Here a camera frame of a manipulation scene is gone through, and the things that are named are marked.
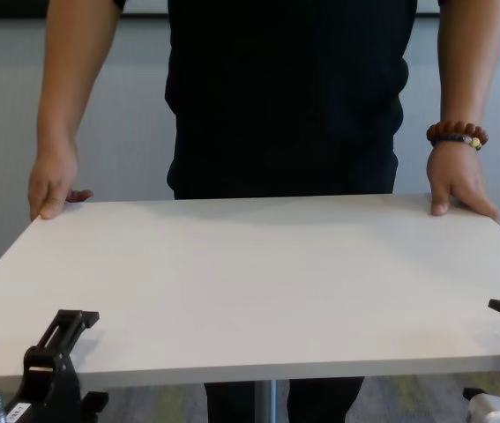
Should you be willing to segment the person left hand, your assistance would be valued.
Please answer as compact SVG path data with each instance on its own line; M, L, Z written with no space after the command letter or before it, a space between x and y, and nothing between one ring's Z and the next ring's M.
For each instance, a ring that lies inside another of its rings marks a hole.
M485 189L481 163L473 147L452 141L439 143L429 155L427 177L432 215L445 215L455 198L471 211L497 219L498 210Z

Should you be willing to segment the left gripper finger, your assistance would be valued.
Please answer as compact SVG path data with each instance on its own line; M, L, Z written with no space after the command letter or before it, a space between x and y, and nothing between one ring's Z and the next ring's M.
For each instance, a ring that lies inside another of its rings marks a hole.
M38 344L38 349L52 353L70 353L85 329L100 319L95 311L60 309Z
M104 391L89 391L81 400L81 423L97 423L99 415L109 401L109 394Z

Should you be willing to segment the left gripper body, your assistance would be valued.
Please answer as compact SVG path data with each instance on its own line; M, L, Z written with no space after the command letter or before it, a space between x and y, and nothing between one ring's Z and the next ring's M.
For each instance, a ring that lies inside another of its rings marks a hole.
M80 422L80 384L71 353L66 349L29 348L21 384L5 413L5 420L11 423Z

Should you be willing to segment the person right hand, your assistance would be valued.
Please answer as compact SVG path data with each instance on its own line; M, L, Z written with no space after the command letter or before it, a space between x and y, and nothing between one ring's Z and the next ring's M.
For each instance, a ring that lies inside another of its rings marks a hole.
M77 175L77 148L72 141L39 144L27 190L30 220L53 219L66 204L91 198L90 189L73 188Z

